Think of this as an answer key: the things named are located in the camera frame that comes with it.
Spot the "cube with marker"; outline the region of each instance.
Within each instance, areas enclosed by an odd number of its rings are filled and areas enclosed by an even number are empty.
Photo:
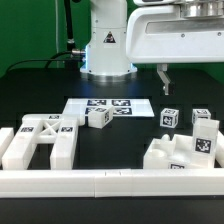
[[[192,123],[195,124],[198,118],[211,119],[211,113],[208,109],[193,109]]]
[[[103,128],[113,119],[114,106],[98,106],[88,114],[88,125],[93,128]]]
[[[161,112],[160,126],[167,128],[175,128],[178,124],[179,110],[165,108]]]

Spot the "printed marker sheet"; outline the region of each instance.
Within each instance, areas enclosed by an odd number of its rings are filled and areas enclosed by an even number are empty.
[[[88,113],[98,106],[113,105],[114,117],[154,117],[148,99],[68,99],[63,114]]]

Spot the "warning label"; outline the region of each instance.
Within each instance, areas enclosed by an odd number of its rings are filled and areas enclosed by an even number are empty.
[[[115,41],[115,39],[113,37],[113,34],[111,32],[109,32],[107,34],[107,37],[105,38],[104,43],[112,43],[112,44],[116,43],[116,41]]]

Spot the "black table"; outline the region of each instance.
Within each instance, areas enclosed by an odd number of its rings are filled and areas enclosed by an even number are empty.
[[[192,109],[206,108],[223,130],[224,86],[199,70],[170,70],[175,94],[164,96],[155,71],[102,85],[64,69],[16,69],[0,79],[0,127],[18,130],[25,114],[62,113],[69,98],[149,99],[154,118],[114,118],[104,129],[79,128],[74,169],[141,169],[153,138],[192,135]],[[175,129],[161,128],[163,108],[180,111]],[[49,150],[36,150],[29,169],[49,169]],[[224,197],[0,199],[3,223],[222,223]]]

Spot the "white machine housing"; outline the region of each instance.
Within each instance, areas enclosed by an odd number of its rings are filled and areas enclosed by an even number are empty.
[[[86,46],[86,63],[82,76],[106,81],[122,77],[137,69],[126,56],[126,0],[91,0],[92,38]]]
[[[126,53],[133,63],[199,63],[224,61],[224,18],[206,16],[181,4],[141,7],[130,16]]]

